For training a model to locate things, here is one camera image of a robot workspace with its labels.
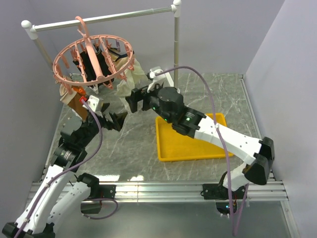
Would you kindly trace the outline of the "pale green white underwear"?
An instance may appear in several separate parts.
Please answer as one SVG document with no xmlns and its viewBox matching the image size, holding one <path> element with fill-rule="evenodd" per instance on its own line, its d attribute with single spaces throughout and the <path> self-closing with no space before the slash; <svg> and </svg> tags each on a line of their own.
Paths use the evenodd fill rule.
<svg viewBox="0 0 317 238">
<path fill-rule="evenodd" d="M 121 100 L 125 109 L 129 109 L 125 97 L 130 96 L 132 89 L 148 82 L 148 78 L 136 59 L 134 59 L 133 68 L 133 70 L 125 69 L 126 80 L 121 80 L 116 87 L 115 95 Z"/>
</svg>

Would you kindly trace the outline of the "pink round clip hanger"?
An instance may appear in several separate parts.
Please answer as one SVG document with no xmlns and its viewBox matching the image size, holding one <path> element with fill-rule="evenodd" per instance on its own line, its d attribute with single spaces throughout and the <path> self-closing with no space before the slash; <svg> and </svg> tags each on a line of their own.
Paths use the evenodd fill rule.
<svg viewBox="0 0 317 238">
<path fill-rule="evenodd" d="M 121 80 L 126 80 L 125 76 L 125 69 L 133 70 L 133 63 L 134 63 L 134 51 L 132 48 L 132 45 L 125 39 L 115 36 L 115 35 L 107 35 L 107 34 L 99 34 L 99 35 L 90 35 L 89 30 L 87 28 L 86 23 L 84 20 L 77 16 L 76 20 L 80 22 L 80 25 L 78 26 L 77 31 L 82 35 L 82 38 L 79 40 L 76 40 L 75 42 L 69 44 L 66 46 L 63 50 L 61 50 L 58 55 L 55 57 L 53 61 L 53 78 L 55 79 L 56 84 L 62 84 L 66 87 L 66 90 L 68 92 L 71 92 L 71 88 L 73 86 L 94 86 L 98 83 L 105 82 L 107 80 L 110 80 L 112 78 L 119 78 Z M 125 52 L 128 55 L 128 61 L 127 63 L 120 69 L 116 70 L 111 57 L 108 53 L 108 49 L 112 47 L 112 43 L 109 42 L 109 40 L 114 40 L 116 43 L 121 43 L 124 48 Z M 103 52 L 103 55 L 105 57 L 106 63 L 108 65 L 109 70 L 111 71 L 112 75 L 104 77 L 103 74 L 100 71 L 98 60 L 95 55 L 95 47 L 94 44 L 99 46 Z M 86 51 L 89 54 L 89 57 L 93 63 L 93 65 L 96 67 L 95 72 L 97 75 L 97 79 L 93 81 L 87 81 L 84 69 L 82 68 L 81 60 L 80 60 L 80 53 L 82 51 Z M 76 67 L 79 69 L 80 74 L 82 76 L 81 81 L 72 81 L 70 78 L 68 78 L 65 74 L 63 74 L 61 67 L 59 65 L 59 62 L 63 62 L 65 67 L 67 69 L 70 68 L 70 65 L 67 61 L 66 55 L 70 54 L 72 57 L 72 60 L 76 62 Z"/>
</svg>

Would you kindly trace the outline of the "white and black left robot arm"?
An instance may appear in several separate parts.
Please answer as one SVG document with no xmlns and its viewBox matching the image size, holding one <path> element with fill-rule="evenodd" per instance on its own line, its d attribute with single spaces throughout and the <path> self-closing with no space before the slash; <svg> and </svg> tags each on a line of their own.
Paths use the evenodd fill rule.
<svg viewBox="0 0 317 238">
<path fill-rule="evenodd" d="M 53 153 L 44 180 L 38 191 L 20 217 L 6 223 L 2 233 L 7 238 L 53 238 L 62 223 L 82 201 L 94 201 L 100 206 L 104 201 L 115 201 L 114 185 L 102 187 L 100 180 L 91 174 L 83 173 L 76 178 L 70 191 L 60 198 L 66 184 L 78 168 L 92 157 L 87 155 L 86 146 L 95 136 L 103 139 L 103 129 L 121 131 L 127 112 L 110 114 L 107 119 L 103 112 L 109 107 L 102 105 L 98 112 L 84 103 L 88 113 L 85 120 L 78 116 L 69 117 L 60 132 L 58 147 Z"/>
</svg>

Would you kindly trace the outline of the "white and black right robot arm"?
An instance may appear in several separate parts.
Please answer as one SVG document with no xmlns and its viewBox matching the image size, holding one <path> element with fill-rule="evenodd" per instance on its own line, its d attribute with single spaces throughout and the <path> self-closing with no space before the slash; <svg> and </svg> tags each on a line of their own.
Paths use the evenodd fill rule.
<svg viewBox="0 0 317 238">
<path fill-rule="evenodd" d="M 225 172 L 215 188 L 208 189 L 213 199 L 227 200 L 249 183 L 267 183 L 275 158 L 272 139 L 246 136 L 216 123 L 206 114 L 186 106 L 183 96 L 174 87 L 136 88 L 125 99 L 132 113 L 142 101 L 144 111 L 154 110 L 177 133 L 216 145 L 243 161 L 234 170 Z"/>
</svg>

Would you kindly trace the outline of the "brown hanging garment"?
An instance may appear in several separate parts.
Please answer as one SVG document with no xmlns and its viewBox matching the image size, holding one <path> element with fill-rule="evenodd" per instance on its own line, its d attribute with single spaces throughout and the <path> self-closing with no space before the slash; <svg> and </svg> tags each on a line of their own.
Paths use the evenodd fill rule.
<svg viewBox="0 0 317 238">
<path fill-rule="evenodd" d="M 86 91 L 83 87 L 73 86 L 71 92 L 66 90 L 64 85 L 60 85 L 59 88 L 60 101 L 69 106 L 76 116 L 80 117 L 83 121 L 88 116 L 88 111 L 83 107 L 80 99 L 86 97 Z"/>
</svg>

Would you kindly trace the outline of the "beige hanging garment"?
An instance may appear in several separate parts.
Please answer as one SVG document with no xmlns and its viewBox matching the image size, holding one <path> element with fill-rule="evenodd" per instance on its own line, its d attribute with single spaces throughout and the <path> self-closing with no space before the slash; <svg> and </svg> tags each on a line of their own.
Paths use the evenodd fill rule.
<svg viewBox="0 0 317 238">
<path fill-rule="evenodd" d="M 116 70 L 120 70 L 128 61 L 128 55 L 119 53 L 117 48 L 108 49 L 108 53 Z"/>
</svg>

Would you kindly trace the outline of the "black hanging garment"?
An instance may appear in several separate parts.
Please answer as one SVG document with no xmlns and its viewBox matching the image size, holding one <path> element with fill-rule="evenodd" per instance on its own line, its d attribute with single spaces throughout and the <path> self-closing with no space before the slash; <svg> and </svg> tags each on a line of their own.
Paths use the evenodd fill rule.
<svg viewBox="0 0 317 238">
<path fill-rule="evenodd" d="M 111 71 L 108 68 L 108 65 L 106 63 L 106 60 L 105 60 L 105 57 L 103 55 L 101 48 L 99 46 L 97 46 L 96 44 L 94 44 L 94 47 L 96 50 L 95 55 L 96 55 L 96 58 L 98 60 L 98 65 L 99 65 L 101 73 L 103 74 L 104 77 L 112 75 Z M 86 51 L 82 51 L 79 55 L 80 55 L 82 68 L 84 69 L 84 72 L 85 72 L 86 80 L 87 81 L 96 80 L 98 78 L 96 75 L 96 72 L 95 72 L 96 67 L 93 65 L 93 63 L 89 57 L 89 54 Z M 105 87 L 111 88 L 113 82 L 114 82 L 114 79 L 112 78 L 112 79 L 107 80 L 105 82 L 98 83 L 96 85 L 96 87 L 98 88 L 99 86 L 103 85 Z"/>
</svg>

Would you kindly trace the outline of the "yellow plastic tray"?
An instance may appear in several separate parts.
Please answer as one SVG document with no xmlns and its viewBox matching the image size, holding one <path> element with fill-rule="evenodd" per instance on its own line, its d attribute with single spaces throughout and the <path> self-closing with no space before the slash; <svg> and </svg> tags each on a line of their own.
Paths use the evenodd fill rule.
<svg viewBox="0 0 317 238">
<path fill-rule="evenodd" d="M 161 117 L 156 117 L 156 138 L 158 159 L 162 162 L 225 158 L 222 148 L 177 133 Z"/>
</svg>

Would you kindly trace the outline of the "silver white clothes rack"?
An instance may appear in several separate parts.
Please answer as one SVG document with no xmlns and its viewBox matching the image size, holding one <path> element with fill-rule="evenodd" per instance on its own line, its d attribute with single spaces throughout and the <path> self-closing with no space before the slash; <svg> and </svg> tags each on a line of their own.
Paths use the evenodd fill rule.
<svg viewBox="0 0 317 238">
<path fill-rule="evenodd" d="M 164 13 L 164 12 L 172 12 L 174 14 L 174 66 L 178 66 L 179 61 L 179 18 L 181 14 L 181 4 L 182 2 L 179 0 L 173 1 L 172 5 L 169 7 L 162 7 L 162 8 L 151 8 L 147 10 L 140 10 L 140 11 L 134 11 L 134 12 L 127 12 L 127 13 L 120 13 L 120 14 L 113 14 L 113 15 L 106 15 L 106 16 L 98 16 L 98 17 L 91 17 L 91 18 L 85 18 L 83 19 L 86 25 L 92 24 L 92 23 L 98 23 L 98 22 L 106 22 L 106 21 L 112 21 L 112 20 L 119 20 L 119 19 L 126 19 L 126 18 L 132 18 L 137 16 L 145 16 L 145 15 L 151 15 L 151 14 L 158 14 L 158 13 Z M 78 20 L 72 20 L 72 21 L 64 21 L 64 22 L 57 22 L 57 23 L 50 23 L 50 24 L 44 24 L 44 25 L 33 25 L 28 20 L 23 20 L 21 22 L 22 28 L 27 32 L 29 38 L 33 40 L 35 45 L 38 47 L 39 51 L 41 52 L 43 58 L 46 60 L 48 66 L 52 69 L 53 61 L 46 50 L 44 49 L 43 45 L 41 44 L 39 38 L 38 38 L 38 32 L 39 31 L 45 31 L 45 30 L 51 30 L 51 29 L 58 29 L 58 28 L 66 28 L 71 26 L 79 26 L 80 22 Z M 125 54 L 125 48 L 121 43 L 116 43 L 114 40 L 109 40 L 110 43 L 112 43 L 112 48 L 117 48 L 118 52 L 121 54 Z M 76 62 L 72 60 L 72 57 L 70 54 L 66 55 L 67 61 L 70 65 L 70 68 L 67 69 L 63 62 L 59 62 L 59 65 L 61 67 L 61 70 L 63 74 L 65 74 L 68 78 L 70 78 L 72 81 L 81 81 L 82 76 L 80 74 L 79 69 L 75 66 Z M 94 86 L 90 86 L 92 90 L 95 93 L 99 92 L 99 88 Z"/>
</svg>

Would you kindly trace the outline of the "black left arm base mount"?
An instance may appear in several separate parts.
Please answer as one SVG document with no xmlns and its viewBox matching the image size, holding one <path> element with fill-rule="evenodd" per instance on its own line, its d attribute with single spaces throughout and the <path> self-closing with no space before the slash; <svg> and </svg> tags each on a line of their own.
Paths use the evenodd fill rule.
<svg viewBox="0 0 317 238">
<path fill-rule="evenodd" d="M 91 190 L 91 194 L 81 203 L 81 213 L 84 217 L 93 220 L 105 219 L 109 216 L 112 216 L 118 209 L 118 202 L 114 199 L 115 193 L 116 185 L 114 184 L 94 186 Z M 96 215 L 101 212 L 104 202 L 113 203 L 114 210 L 105 217 L 90 217 L 90 215 Z"/>
</svg>

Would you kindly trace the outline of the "aluminium rail frame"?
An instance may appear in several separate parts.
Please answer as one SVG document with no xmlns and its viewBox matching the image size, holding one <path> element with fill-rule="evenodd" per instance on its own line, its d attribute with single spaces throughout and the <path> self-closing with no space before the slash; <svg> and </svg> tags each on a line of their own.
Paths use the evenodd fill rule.
<svg viewBox="0 0 317 238">
<path fill-rule="evenodd" d="M 225 126 L 225 117 L 223 115 L 217 115 L 215 122 Z M 150 122 L 156 124 L 156 118 L 150 118 Z M 236 125 L 230 125 L 230 129 L 237 131 L 243 135 L 263 139 L 260 134 L 252 136 L 250 132 L 239 129 Z M 225 156 L 233 156 L 236 159 L 240 159 L 234 154 L 225 151 Z M 152 153 L 157 152 L 157 142 L 150 146 L 150 151 Z M 276 144 L 274 142 L 274 153 L 276 159 Z M 241 163 L 236 165 L 231 163 L 230 168 L 234 170 L 238 166 L 242 165 Z M 277 180 L 274 172 L 270 170 L 269 178 L 265 185 L 257 185 L 254 183 L 249 183 L 246 185 L 246 191 L 243 199 L 245 203 L 251 201 L 279 201 L 282 206 L 286 224 L 290 237 L 298 238 L 300 236 L 296 222 L 294 220 L 293 214 L 291 212 L 289 197 L 286 192 L 283 181 Z M 205 182 L 194 181 L 180 181 L 180 180 L 171 180 L 167 179 L 166 181 L 116 181 L 111 180 L 109 182 L 102 181 L 101 185 L 104 184 L 114 184 L 116 185 L 115 198 L 119 201 L 125 202 L 180 202 L 180 201 L 196 201 L 204 200 L 201 196 L 201 191 L 203 190 L 204 183 L 215 183 L 218 182 L 211 181 L 209 178 Z"/>
</svg>

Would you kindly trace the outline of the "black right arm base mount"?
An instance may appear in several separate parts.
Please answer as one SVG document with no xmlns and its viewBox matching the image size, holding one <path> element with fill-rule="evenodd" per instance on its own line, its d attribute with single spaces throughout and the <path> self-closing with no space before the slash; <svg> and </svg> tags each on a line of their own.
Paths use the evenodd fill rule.
<svg viewBox="0 0 317 238">
<path fill-rule="evenodd" d="M 238 210 L 237 200 L 244 198 L 246 188 L 246 186 L 241 186 L 236 191 L 232 192 L 232 207 L 234 214 L 237 213 Z M 201 196 L 204 200 L 217 200 L 215 205 L 220 215 L 226 215 L 227 217 L 230 216 L 230 204 L 227 188 L 215 183 L 204 183 Z"/>
</svg>

